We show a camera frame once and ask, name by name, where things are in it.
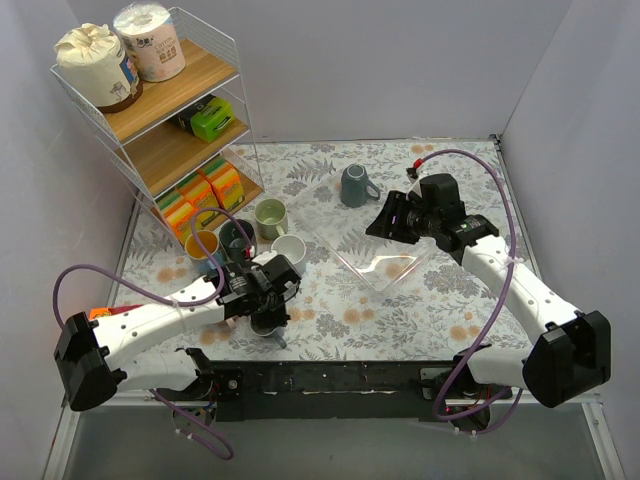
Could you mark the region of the slate blue mug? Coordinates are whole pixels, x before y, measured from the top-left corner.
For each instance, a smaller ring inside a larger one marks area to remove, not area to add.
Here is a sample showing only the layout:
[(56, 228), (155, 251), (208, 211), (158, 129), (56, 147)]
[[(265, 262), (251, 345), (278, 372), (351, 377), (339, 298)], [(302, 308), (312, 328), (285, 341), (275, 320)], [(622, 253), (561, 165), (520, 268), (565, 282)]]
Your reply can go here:
[(251, 320), (250, 328), (255, 335), (261, 338), (273, 340), (281, 349), (287, 348), (287, 342), (282, 336), (282, 333), (284, 331), (283, 327), (260, 327), (253, 320)]

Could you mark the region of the teal grey mug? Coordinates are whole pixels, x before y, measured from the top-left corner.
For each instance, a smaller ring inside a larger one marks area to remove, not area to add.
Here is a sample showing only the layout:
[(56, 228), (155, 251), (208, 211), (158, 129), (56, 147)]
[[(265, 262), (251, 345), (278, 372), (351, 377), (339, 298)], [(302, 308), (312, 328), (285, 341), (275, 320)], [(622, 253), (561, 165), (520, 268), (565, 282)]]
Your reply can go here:
[(339, 197), (346, 207), (359, 208), (369, 199), (379, 200), (381, 190), (371, 182), (363, 165), (351, 164), (342, 172)]

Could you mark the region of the blue butterfly mug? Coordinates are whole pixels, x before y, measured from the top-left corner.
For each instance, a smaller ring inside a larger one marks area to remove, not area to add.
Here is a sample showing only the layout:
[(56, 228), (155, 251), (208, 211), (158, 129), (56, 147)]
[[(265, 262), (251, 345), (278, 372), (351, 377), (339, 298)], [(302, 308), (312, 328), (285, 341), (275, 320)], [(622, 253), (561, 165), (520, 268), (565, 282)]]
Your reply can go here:
[(199, 275), (207, 275), (226, 262), (217, 235), (208, 230), (191, 234), (185, 242), (185, 251)]

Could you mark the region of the peach pink mug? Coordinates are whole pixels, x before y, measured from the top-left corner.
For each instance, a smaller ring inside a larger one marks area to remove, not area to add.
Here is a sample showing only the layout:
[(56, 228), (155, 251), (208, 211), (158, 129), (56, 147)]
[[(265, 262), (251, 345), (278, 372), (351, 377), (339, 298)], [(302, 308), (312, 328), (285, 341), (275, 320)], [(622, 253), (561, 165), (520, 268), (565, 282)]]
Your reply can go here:
[(215, 327), (218, 330), (233, 331), (237, 328), (237, 318), (229, 318), (222, 322), (218, 322)]

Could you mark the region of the blue white mug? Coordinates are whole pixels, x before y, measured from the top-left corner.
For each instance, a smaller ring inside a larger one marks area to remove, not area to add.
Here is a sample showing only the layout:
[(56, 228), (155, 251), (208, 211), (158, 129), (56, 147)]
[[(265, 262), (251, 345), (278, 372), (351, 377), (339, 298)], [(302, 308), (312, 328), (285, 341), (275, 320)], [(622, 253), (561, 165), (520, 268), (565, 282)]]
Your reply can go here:
[(293, 234), (281, 235), (273, 241), (272, 249), (277, 254), (285, 256), (300, 275), (305, 273), (307, 247), (299, 236)]

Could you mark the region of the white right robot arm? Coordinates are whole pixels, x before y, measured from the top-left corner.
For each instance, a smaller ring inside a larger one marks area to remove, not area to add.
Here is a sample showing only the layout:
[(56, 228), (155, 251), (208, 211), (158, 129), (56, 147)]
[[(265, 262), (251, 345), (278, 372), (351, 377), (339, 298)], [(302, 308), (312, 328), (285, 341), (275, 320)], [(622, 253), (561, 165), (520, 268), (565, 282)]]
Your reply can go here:
[(467, 213), (451, 175), (423, 177), (408, 193), (391, 191), (366, 232), (406, 244), (434, 239), (498, 295), (498, 304), (527, 333), (529, 352), (480, 345), (459, 353), (445, 389), (453, 386), (471, 398), (489, 384), (516, 387), (554, 408), (609, 381), (611, 325), (606, 317), (580, 311), (517, 262), (488, 219)]

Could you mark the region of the dark grey mug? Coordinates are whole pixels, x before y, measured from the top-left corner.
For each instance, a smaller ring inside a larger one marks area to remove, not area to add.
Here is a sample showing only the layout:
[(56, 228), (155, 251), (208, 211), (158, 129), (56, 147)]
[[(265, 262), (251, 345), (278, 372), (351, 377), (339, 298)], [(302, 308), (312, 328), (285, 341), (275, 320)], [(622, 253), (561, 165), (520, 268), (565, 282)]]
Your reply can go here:
[(222, 225), (218, 237), (227, 259), (230, 262), (241, 263), (249, 259), (247, 249), (255, 246), (255, 232), (250, 222), (239, 219), (238, 223), (249, 240), (245, 239), (238, 225), (232, 220)]

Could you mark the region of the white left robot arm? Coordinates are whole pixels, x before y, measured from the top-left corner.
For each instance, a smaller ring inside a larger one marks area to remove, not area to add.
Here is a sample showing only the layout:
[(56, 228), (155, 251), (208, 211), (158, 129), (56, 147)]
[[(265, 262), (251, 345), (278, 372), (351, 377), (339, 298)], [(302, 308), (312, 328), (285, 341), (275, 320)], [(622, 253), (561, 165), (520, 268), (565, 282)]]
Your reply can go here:
[(150, 348), (200, 326), (247, 317), (262, 335), (287, 324), (286, 303), (299, 290), (299, 270), (283, 255), (232, 262), (149, 304), (101, 319), (84, 312), (58, 317), (54, 351), (65, 397), (76, 412), (128, 390), (168, 389), (193, 400), (213, 386), (206, 359), (192, 349), (154, 355)]

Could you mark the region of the green mug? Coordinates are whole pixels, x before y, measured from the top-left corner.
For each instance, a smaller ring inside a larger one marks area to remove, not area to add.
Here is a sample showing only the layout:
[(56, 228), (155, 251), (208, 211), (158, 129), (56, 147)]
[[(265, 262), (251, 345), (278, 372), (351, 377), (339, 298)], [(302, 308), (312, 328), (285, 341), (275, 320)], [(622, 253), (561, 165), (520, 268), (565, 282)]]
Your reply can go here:
[(288, 216), (285, 204), (278, 199), (260, 201), (254, 211), (259, 235), (273, 241), (288, 233)]

